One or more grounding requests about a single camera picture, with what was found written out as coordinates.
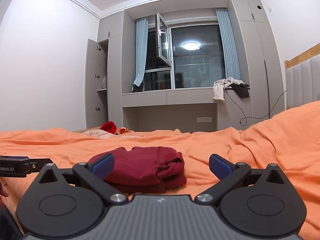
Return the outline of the person's left hand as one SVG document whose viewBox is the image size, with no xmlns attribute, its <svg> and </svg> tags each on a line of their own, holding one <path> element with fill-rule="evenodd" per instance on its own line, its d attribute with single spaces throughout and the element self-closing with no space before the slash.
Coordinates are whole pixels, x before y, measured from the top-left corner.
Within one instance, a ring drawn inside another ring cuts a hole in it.
<svg viewBox="0 0 320 240">
<path fill-rule="evenodd" d="M 0 209 L 3 208 L 3 201 L 2 198 L 7 198 L 9 196 L 5 186 L 0 182 Z"/>
</svg>

